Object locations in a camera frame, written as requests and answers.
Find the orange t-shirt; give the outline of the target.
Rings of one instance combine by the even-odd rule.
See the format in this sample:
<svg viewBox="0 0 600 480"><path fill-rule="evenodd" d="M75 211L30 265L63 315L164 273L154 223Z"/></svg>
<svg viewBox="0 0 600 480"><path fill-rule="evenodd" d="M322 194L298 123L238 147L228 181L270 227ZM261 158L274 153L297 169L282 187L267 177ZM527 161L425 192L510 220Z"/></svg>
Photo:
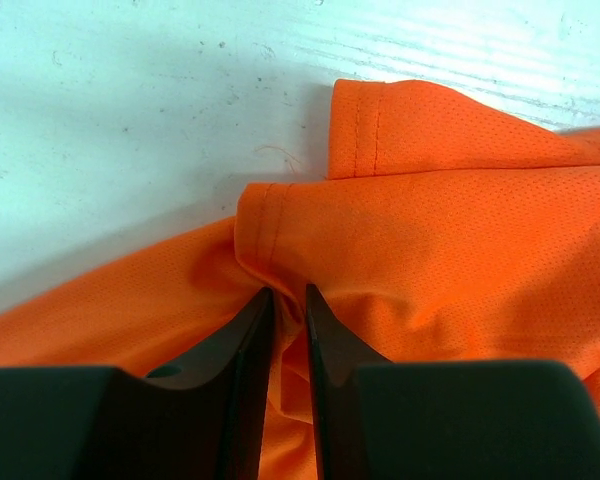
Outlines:
<svg viewBox="0 0 600 480"><path fill-rule="evenodd" d="M305 289L398 362L548 358L600 412L600 128L554 133L446 87L335 84L327 177L0 314L0 366L186 351L263 286L281 308L260 477L313 479Z"/></svg>

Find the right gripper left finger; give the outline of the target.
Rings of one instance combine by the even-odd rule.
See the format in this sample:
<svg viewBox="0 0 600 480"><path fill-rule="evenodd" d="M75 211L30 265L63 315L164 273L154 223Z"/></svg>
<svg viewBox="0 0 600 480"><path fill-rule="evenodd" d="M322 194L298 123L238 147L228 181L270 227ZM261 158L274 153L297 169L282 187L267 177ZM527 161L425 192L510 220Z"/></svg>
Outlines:
<svg viewBox="0 0 600 480"><path fill-rule="evenodd" d="M256 478L273 336L265 288L143 377L0 368L0 479Z"/></svg>

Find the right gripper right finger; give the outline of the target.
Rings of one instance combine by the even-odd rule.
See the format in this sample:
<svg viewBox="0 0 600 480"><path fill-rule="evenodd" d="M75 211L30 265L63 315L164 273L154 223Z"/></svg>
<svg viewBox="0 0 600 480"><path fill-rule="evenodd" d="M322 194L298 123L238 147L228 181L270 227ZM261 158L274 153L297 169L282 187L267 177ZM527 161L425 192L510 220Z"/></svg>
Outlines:
<svg viewBox="0 0 600 480"><path fill-rule="evenodd" d="M322 479L600 479L600 416L545 360L394 363L306 289Z"/></svg>

